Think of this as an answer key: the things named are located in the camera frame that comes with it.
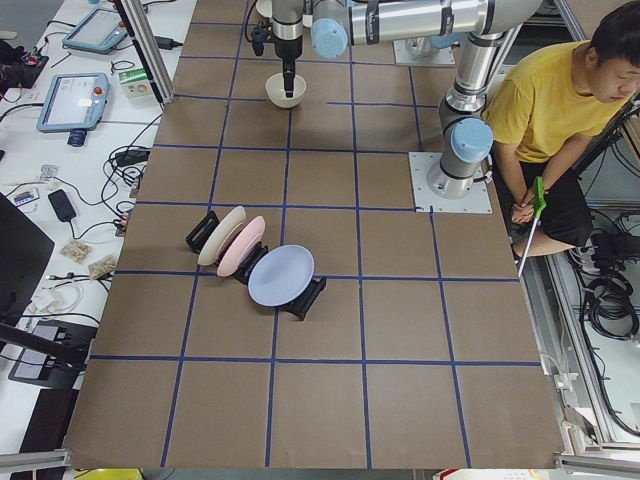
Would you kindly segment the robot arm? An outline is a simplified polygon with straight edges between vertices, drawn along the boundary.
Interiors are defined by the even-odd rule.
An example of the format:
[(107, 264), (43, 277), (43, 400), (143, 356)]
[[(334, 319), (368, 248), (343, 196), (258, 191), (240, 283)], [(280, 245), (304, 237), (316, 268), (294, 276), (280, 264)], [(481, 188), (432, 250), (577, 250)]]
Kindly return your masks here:
[(433, 193), (457, 200), (471, 189), (492, 146), (490, 128), (479, 118), (490, 82), (521, 25), (539, 6), (537, 1), (501, 0), (274, 1), (267, 18), (244, 33), (256, 55), (273, 44), (288, 98), (295, 95), (306, 18), (316, 54), (330, 60), (350, 46), (390, 42), (401, 65), (441, 66), (446, 51), (460, 41), (455, 80), (439, 106), (444, 151), (426, 175)]

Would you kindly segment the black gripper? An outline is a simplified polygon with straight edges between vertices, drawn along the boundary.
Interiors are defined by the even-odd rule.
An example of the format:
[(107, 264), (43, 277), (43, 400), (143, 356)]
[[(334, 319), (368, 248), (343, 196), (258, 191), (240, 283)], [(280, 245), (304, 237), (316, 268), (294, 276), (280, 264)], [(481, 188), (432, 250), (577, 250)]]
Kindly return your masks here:
[(283, 88), (286, 97), (295, 90), (295, 61), (302, 54), (303, 7), (302, 0), (274, 0), (271, 20), (261, 20), (251, 30), (251, 45), (256, 56), (262, 56), (265, 43), (273, 43), (275, 54), (282, 60)]

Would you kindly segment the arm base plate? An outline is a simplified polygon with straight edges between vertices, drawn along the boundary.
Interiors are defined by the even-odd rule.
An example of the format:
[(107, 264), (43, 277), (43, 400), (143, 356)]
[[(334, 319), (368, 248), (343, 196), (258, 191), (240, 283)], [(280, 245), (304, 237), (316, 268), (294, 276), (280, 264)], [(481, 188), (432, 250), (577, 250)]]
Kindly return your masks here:
[(451, 46), (436, 46), (430, 37), (395, 40), (393, 50), (397, 65), (433, 68), (451, 68), (455, 65)]
[(439, 152), (410, 152), (414, 209), (420, 213), (491, 214), (482, 164), (466, 179), (454, 179), (440, 165)]

